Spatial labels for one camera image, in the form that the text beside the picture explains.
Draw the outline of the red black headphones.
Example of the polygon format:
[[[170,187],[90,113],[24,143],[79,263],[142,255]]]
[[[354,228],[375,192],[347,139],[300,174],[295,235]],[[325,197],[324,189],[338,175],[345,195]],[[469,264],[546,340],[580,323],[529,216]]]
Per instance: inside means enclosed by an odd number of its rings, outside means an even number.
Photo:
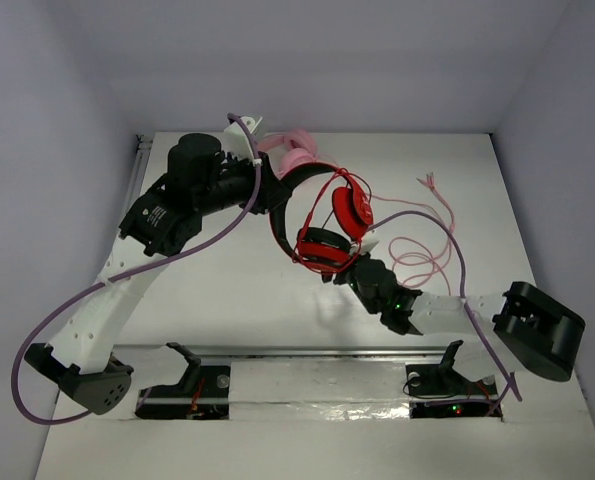
[[[363,239],[374,216],[369,185],[345,168],[327,163],[304,163],[290,170],[281,182],[292,193],[305,181],[324,174],[330,178],[319,190],[294,243],[287,238],[286,203],[269,213],[269,221],[278,246],[293,263],[320,275],[323,281],[331,282],[336,276],[345,276],[359,260]],[[332,190],[331,211],[342,233],[312,224],[318,204],[337,180],[343,180],[345,184]]]

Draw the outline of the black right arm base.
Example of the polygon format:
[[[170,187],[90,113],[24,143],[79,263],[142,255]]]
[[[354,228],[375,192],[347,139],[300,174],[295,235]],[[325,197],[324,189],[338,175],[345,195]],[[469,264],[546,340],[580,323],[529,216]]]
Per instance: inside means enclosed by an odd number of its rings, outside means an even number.
[[[495,383],[469,381],[453,369],[462,344],[452,342],[438,363],[406,366],[402,392],[410,400],[412,419],[503,417]]]

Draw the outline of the silver foil tape strip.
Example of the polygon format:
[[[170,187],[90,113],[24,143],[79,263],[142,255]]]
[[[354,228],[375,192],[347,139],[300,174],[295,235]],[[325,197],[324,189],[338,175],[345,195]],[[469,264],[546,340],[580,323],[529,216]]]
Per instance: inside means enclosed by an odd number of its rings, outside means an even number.
[[[405,365],[355,359],[289,359],[232,364],[234,421],[404,420]]]

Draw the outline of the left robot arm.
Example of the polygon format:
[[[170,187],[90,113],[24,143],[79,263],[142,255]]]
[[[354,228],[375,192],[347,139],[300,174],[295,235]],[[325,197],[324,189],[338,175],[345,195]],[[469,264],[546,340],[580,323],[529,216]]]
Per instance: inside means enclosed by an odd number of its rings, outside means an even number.
[[[154,379],[135,379],[135,368],[120,361],[113,349],[147,290],[171,263],[213,246],[248,214],[275,212],[286,199],[268,156],[277,137],[258,141],[235,129],[228,143],[224,149],[208,134],[182,136],[169,150],[165,173],[126,212],[96,282],[57,307],[35,330],[41,332],[69,313],[66,324],[45,343],[33,335],[23,342],[14,360],[11,390],[24,416],[30,412],[19,391],[23,364],[82,409],[48,420],[50,426],[105,415],[131,389],[188,394],[198,386],[201,361],[179,343],[152,351]]]

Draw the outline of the pink headphones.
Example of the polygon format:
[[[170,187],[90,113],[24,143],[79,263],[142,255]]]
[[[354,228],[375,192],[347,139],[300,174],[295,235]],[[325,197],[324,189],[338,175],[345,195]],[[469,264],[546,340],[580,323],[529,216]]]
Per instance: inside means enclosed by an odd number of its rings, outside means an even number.
[[[285,151],[279,163],[279,173],[281,176],[303,164],[322,163],[324,160],[329,160],[332,164],[337,165],[337,162],[332,157],[320,154],[314,138],[306,130],[300,128],[290,130],[286,133],[268,135],[261,141],[259,147],[264,152],[269,152],[277,148],[282,148]],[[418,178],[417,181],[445,208],[449,217],[448,221],[444,220],[439,212],[429,204],[387,198],[376,194],[372,194],[372,197],[381,202],[399,203],[424,209],[453,234],[456,229],[456,217],[450,203],[438,190],[435,175],[433,173],[427,173],[424,178]],[[403,286],[418,288],[439,276],[443,279],[447,293],[449,295],[452,294],[452,285],[446,273],[446,268],[451,264],[453,258],[453,244],[449,238],[446,238],[444,246],[436,253],[421,241],[406,236],[392,238],[387,248],[392,260],[393,271],[398,267],[413,268],[424,266],[428,268],[424,273],[416,273],[405,278],[402,281]]]

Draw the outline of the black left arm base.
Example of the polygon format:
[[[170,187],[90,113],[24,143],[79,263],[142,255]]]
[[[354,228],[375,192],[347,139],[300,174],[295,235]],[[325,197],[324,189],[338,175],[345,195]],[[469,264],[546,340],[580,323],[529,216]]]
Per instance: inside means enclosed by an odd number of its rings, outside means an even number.
[[[199,356],[176,342],[166,347],[183,357],[186,368],[172,385],[141,390],[135,416],[141,420],[228,420],[230,365],[203,365]]]

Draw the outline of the aluminium rail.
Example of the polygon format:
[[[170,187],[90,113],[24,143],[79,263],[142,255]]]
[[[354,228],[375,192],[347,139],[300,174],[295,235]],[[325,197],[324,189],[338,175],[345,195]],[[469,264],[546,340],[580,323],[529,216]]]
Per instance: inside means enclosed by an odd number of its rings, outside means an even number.
[[[404,357],[441,356],[445,346],[411,347],[262,347],[262,346],[197,346],[167,342],[164,347],[183,347],[193,354],[208,357],[264,358],[264,357]]]

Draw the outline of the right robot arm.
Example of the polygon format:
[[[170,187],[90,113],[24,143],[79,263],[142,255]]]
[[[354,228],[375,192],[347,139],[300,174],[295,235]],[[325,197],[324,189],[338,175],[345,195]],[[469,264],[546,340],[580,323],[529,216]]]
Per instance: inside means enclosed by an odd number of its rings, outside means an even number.
[[[398,335],[449,335],[460,345],[438,372],[447,391],[460,393],[490,375],[528,371],[570,380],[585,321],[536,286],[515,281],[503,293],[436,295],[400,285],[383,261],[368,254],[334,276],[370,314]]]

